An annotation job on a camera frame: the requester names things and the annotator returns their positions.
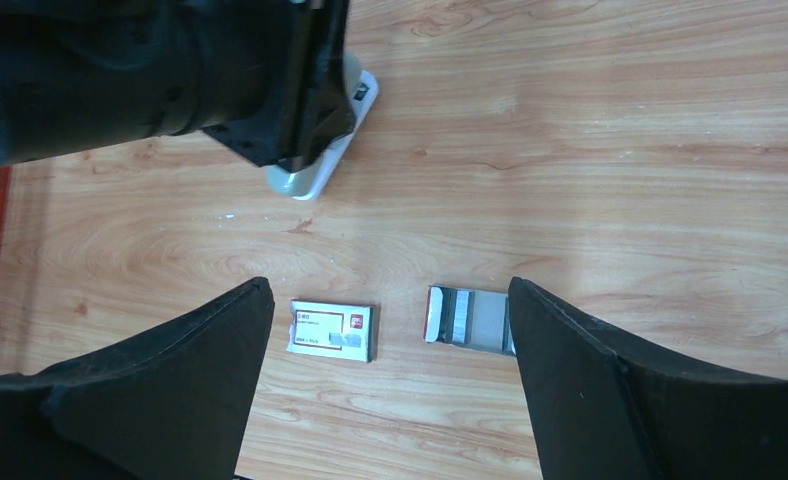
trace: wood grain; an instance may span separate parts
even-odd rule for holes
[[[432,283],[788,378],[788,1],[356,0],[349,44],[382,91],[317,202],[199,134],[16,168],[0,373],[265,275],[257,479],[539,476],[514,360],[422,342]],[[379,305],[377,361],[285,353],[295,297]]]

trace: small box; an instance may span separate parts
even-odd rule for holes
[[[291,302],[288,351],[370,362],[373,357],[373,307]]]
[[[482,290],[430,287],[423,337],[427,342],[514,356],[509,297]]]

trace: wooden table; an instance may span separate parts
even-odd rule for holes
[[[200,134],[16,168],[0,373],[267,276],[257,479],[538,476],[514,359],[422,341],[432,283],[788,377],[788,1],[357,0],[348,42],[382,91],[317,202]],[[286,353],[295,297],[380,305],[376,361]]]

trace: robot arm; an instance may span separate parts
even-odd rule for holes
[[[349,0],[0,0],[0,167],[202,129],[298,172],[356,116]]]

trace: red and white box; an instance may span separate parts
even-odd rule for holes
[[[370,362],[373,358],[373,307],[291,302],[288,351]]]

